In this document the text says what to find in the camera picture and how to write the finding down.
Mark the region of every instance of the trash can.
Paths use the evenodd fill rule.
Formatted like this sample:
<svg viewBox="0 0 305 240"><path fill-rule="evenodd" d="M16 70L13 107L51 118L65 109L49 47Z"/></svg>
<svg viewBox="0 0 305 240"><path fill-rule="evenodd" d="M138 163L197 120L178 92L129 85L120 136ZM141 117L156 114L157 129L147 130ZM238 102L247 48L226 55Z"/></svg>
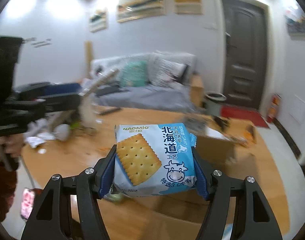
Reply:
<svg viewBox="0 0 305 240"><path fill-rule="evenodd" d="M226 97L214 91L208 91L205 94L204 102L206 104L206 114L220 116L221 104L226 101Z"/></svg>

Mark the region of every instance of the biscuit package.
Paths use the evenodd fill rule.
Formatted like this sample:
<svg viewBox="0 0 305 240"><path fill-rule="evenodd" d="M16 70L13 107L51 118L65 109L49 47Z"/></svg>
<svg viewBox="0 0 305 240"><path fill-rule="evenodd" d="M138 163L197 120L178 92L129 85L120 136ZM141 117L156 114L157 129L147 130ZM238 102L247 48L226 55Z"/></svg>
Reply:
<svg viewBox="0 0 305 240"><path fill-rule="evenodd" d="M115 187L128 196L166 195L196 182L191 146L196 137L182 123L115 127Z"/></svg>

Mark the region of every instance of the dark brown door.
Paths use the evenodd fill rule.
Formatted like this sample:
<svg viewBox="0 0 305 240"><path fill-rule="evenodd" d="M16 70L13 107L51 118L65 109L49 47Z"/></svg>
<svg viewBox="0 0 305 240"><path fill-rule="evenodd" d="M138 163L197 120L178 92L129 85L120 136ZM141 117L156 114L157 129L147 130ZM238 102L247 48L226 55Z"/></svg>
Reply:
<svg viewBox="0 0 305 240"><path fill-rule="evenodd" d="M239 0L222 0L227 58L223 93L227 103L258 109L267 68L264 10Z"/></svg>

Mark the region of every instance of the red doormat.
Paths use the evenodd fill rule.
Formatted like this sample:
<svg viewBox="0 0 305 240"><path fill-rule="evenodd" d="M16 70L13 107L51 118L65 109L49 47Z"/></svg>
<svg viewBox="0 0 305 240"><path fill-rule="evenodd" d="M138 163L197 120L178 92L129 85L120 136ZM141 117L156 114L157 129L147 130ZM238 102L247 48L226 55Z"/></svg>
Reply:
<svg viewBox="0 0 305 240"><path fill-rule="evenodd" d="M243 120L250 120L255 126L269 128L265 120L257 111L251 111L234 106L222 106L222 117L237 118Z"/></svg>

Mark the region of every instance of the phone screen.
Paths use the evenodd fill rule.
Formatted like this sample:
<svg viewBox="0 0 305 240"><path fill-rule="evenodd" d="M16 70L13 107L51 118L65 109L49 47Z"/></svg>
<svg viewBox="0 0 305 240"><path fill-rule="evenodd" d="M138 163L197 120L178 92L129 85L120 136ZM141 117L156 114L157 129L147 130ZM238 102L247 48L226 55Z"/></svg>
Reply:
<svg viewBox="0 0 305 240"><path fill-rule="evenodd" d="M21 201L21 210L20 216L24 220L28 220L31 211L33 210L35 200L35 192L28 188L25 188L23 191L23 198Z"/></svg>

